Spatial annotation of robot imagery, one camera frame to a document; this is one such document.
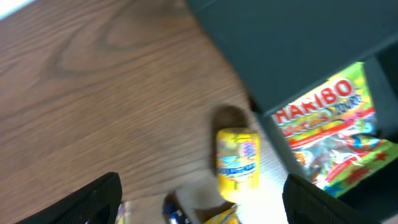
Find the yellow candy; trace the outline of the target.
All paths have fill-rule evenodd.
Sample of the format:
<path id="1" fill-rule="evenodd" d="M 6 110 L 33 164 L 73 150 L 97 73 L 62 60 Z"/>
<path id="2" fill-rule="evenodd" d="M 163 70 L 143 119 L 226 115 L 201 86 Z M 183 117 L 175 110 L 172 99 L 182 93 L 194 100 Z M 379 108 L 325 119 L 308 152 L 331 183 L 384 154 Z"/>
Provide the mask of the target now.
<path id="1" fill-rule="evenodd" d="M 237 216 L 237 206 L 233 205 L 226 211 L 210 218 L 204 224 L 240 224 Z"/>

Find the Haribo gummy candy bag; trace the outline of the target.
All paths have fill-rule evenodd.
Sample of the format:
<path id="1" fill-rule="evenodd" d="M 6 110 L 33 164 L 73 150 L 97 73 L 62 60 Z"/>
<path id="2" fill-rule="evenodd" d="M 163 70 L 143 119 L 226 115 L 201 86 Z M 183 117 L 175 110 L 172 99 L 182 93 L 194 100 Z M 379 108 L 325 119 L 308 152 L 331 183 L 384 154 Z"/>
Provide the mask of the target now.
<path id="1" fill-rule="evenodd" d="M 376 136 L 376 110 L 362 62 L 272 118 L 310 182 L 334 197 L 397 159 L 397 144 Z"/>

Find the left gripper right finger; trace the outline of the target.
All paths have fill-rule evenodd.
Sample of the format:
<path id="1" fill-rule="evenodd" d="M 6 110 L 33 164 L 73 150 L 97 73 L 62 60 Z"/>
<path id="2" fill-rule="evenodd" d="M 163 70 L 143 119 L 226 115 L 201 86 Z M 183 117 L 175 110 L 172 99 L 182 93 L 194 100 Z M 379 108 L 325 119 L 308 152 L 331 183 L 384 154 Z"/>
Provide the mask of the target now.
<path id="1" fill-rule="evenodd" d="M 296 174 L 282 193 L 289 224 L 379 224 Z"/>

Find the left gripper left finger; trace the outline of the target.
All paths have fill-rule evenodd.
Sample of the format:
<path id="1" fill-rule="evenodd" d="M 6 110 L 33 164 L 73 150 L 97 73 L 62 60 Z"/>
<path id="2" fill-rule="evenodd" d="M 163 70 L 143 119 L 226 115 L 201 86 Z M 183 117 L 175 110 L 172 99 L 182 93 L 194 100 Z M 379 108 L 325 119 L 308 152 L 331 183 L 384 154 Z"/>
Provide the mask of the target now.
<path id="1" fill-rule="evenodd" d="M 114 224 L 123 195 L 117 172 L 108 172 L 17 224 Z"/>

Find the yellow Mentos gum bottle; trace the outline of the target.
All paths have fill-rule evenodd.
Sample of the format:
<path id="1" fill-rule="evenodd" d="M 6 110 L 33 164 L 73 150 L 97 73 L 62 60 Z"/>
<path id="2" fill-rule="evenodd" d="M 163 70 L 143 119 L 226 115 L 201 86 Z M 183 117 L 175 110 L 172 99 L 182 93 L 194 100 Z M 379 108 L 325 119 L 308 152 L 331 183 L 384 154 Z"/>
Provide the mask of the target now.
<path id="1" fill-rule="evenodd" d="M 251 128 L 225 128 L 216 134 L 218 189 L 227 201 L 243 203 L 259 187 L 260 137 Z"/>

